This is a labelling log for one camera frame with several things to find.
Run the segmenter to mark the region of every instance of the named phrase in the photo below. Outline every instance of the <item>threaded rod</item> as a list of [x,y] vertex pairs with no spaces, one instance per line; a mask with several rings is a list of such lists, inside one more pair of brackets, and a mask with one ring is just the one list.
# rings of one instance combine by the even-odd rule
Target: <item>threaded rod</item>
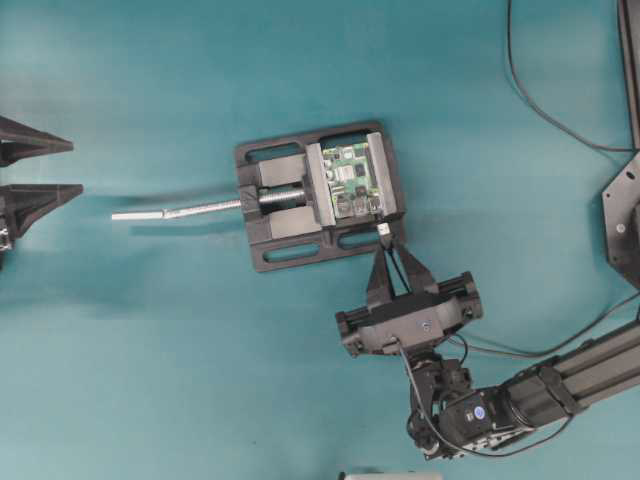
[[[283,192],[265,193],[258,197],[261,205],[269,203],[286,202],[289,200],[300,200],[304,198],[304,190],[294,189]],[[171,220],[174,218],[192,217],[194,215],[203,215],[205,213],[221,212],[223,210],[231,210],[240,208],[242,201],[238,199],[227,200],[224,202],[207,203],[204,205],[195,205],[193,207],[183,207],[175,209],[151,210],[146,212],[117,212],[111,215],[111,220]]]

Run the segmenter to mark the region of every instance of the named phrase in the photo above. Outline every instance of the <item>green circuit board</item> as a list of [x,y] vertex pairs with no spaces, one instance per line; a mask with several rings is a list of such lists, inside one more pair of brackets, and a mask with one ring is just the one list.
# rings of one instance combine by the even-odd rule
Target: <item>green circuit board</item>
[[325,148],[322,157],[336,219],[380,212],[380,191],[368,143]]

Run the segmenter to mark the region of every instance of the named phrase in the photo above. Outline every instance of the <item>wire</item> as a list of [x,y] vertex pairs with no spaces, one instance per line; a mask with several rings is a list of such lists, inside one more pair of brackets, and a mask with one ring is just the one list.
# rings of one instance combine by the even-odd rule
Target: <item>wire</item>
[[517,450],[513,450],[511,452],[508,452],[508,453],[493,453],[493,454],[491,454],[491,453],[482,453],[482,452],[476,452],[474,450],[469,450],[467,448],[461,447],[460,445],[456,445],[455,443],[451,442],[450,440],[447,440],[444,437],[444,435],[442,433],[440,433],[440,431],[435,427],[435,425],[431,421],[431,418],[427,415],[426,410],[424,408],[424,404],[422,403],[422,396],[420,395],[420,391],[418,390],[418,385],[416,383],[416,379],[413,376],[413,370],[411,370],[411,365],[409,364],[409,359],[407,358],[407,354],[404,351],[404,348],[402,347],[402,343],[400,343],[400,340],[396,339],[396,342],[398,343],[398,349],[400,350],[400,355],[402,356],[402,360],[404,361],[405,369],[407,370],[407,375],[409,376],[409,381],[411,382],[411,386],[412,386],[413,391],[414,391],[414,393],[416,395],[416,400],[418,401],[418,405],[420,406],[420,410],[422,411],[421,417],[424,419],[425,422],[427,422],[427,425],[433,431],[433,433],[436,434],[436,437],[438,437],[438,440],[440,440],[442,443],[447,445],[449,448],[457,450],[458,452],[468,453],[469,455],[474,455],[476,457],[482,457],[482,458],[506,458],[506,457],[511,457],[511,456],[516,455],[518,453],[526,452],[527,450],[531,450],[533,448],[539,447],[543,443],[546,443],[546,442],[548,442],[550,440],[553,440],[558,435],[560,435],[569,426],[569,424],[574,419],[573,415],[569,415],[567,417],[567,420],[560,426],[560,428],[558,428],[558,430],[553,432],[548,437],[545,437],[542,440],[538,440],[537,442],[534,442],[534,443],[532,443],[530,445],[527,445],[526,447],[522,447],[522,448],[519,448]]
[[637,299],[638,297],[640,297],[640,292],[634,293],[630,297],[624,299],[620,303],[617,303],[616,305],[611,307],[609,310],[606,310],[605,312],[603,312],[600,315],[598,315],[595,320],[593,320],[591,323],[589,323],[588,325],[583,327],[577,333],[571,335],[569,338],[567,338],[566,340],[563,340],[562,342],[560,342],[556,346],[548,348],[546,350],[529,351],[529,350],[522,350],[522,349],[519,349],[519,348],[508,347],[508,346],[506,347],[507,350],[497,350],[497,349],[492,349],[492,348],[479,347],[477,345],[472,345],[472,344],[469,344],[469,343],[467,343],[467,345],[465,346],[465,345],[460,344],[459,342],[456,342],[455,340],[453,340],[451,338],[449,338],[449,343],[452,343],[453,345],[456,345],[458,347],[464,346],[468,350],[471,350],[471,351],[474,351],[474,352],[479,352],[479,353],[486,353],[486,354],[489,354],[489,355],[499,355],[499,356],[510,357],[510,358],[529,358],[529,359],[530,358],[546,357],[547,355],[551,355],[552,353],[555,353],[558,350],[561,350],[562,348],[566,347],[567,345],[569,345],[571,342],[573,342],[577,338],[579,338],[582,335],[584,335],[585,333],[589,332],[590,330],[595,328],[597,325],[602,323],[602,321],[604,321],[606,318],[608,318],[613,313],[615,313],[617,310],[621,309],[622,307],[624,307],[628,303],[632,302],[633,300]]
[[396,273],[400,277],[400,281],[402,282],[402,285],[404,285],[404,288],[407,291],[407,293],[411,293],[411,289],[409,288],[409,284],[407,283],[407,281],[404,278],[404,275],[400,271],[400,267],[398,266],[398,262],[396,262],[396,257],[393,254],[393,248],[389,249],[389,256],[391,257],[391,263],[393,263],[393,268],[395,268]]
[[464,361],[469,356],[469,343],[467,343],[465,338],[462,335],[460,335],[459,333],[456,333],[456,334],[451,335],[451,336],[459,338],[460,341],[462,342],[462,344],[464,345],[464,355],[462,356],[462,360],[460,360],[460,366],[462,366],[464,364]]
[[540,117],[542,117],[544,120],[549,122],[551,125],[553,125],[554,127],[562,130],[567,135],[572,136],[573,138],[578,140],[580,143],[586,145],[587,147],[593,148],[594,150],[601,150],[601,151],[605,151],[605,152],[635,152],[636,150],[633,149],[633,148],[607,147],[606,145],[600,145],[598,143],[594,143],[594,142],[588,140],[587,138],[583,137],[579,133],[575,132],[574,130],[571,130],[569,127],[567,127],[563,123],[560,123],[560,121],[556,120],[551,115],[549,115],[547,112],[542,110],[542,108],[536,103],[536,101],[531,97],[531,95],[529,94],[529,92],[525,88],[524,84],[520,80],[520,77],[518,77],[515,65],[513,63],[513,52],[512,52],[512,45],[511,45],[512,44],[512,42],[511,42],[511,37],[512,37],[512,35],[511,35],[511,23],[512,23],[511,10],[512,10],[512,8],[511,7],[512,7],[512,0],[508,0],[507,1],[507,56],[509,58],[509,69],[511,70],[511,76],[513,77],[513,81],[516,84],[518,92],[522,96],[522,99],[525,101],[525,103],[527,103],[527,105],[529,105],[529,107],[531,107],[531,109],[534,112],[536,112]]

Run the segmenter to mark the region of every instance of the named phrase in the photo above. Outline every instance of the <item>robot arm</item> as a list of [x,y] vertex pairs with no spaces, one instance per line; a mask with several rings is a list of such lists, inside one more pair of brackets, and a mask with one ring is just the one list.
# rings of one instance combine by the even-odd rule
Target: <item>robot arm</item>
[[[434,381],[438,374],[451,376],[442,368],[446,362],[453,362],[449,370],[459,372],[457,389]],[[468,371],[457,360],[440,363],[411,365],[417,386],[411,391],[413,412],[419,412],[418,396],[429,401],[423,392],[431,390],[436,392],[432,398],[449,395],[451,399],[446,405],[438,403],[437,413],[437,402],[423,403],[426,419],[411,415],[408,432],[416,446],[428,459],[454,458],[484,448],[499,450],[558,420],[568,422],[594,403],[640,384],[640,322],[636,319],[572,352],[542,361],[497,387],[474,390]],[[436,375],[427,376],[429,370]]]
[[[393,289],[387,257],[407,293]],[[563,431],[592,404],[640,384],[640,320],[572,352],[529,367],[502,385],[474,389],[471,374],[435,349],[470,321],[482,304],[469,272],[437,283],[431,272],[390,233],[381,246],[367,288],[367,305],[336,314],[342,343],[354,357],[402,355],[411,380],[407,433],[427,459],[466,454],[504,457],[528,450]],[[520,442],[564,421],[550,437],[507,453],[485,453]]]

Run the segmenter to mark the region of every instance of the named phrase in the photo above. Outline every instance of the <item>teal tabletop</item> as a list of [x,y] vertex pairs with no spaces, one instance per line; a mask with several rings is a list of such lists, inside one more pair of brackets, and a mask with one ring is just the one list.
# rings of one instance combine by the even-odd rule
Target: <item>teal tabletop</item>
[[[513,14],[539,103],[629,146],[616,2],[516,0]],[[409,248],[438,279],[476,278],[485,316],[466,332],[556,343],[633,292],[606,262],[600,202],[629,155],[537,117],[508,75],[505,31],[503,0],[3,0],[0,115],[75,151],[22,160],[0,183],[85,193],[0,272],[0,478],[637,478],[640,390],[520,456],[425,463],[401,361],[352,359],[339,341],[334,314],[365,303],[370,255],[259,274],[239,212],[110,220],[234,197],[239,143],[377,119]],[[528,362],[468,365],[485,386]]]

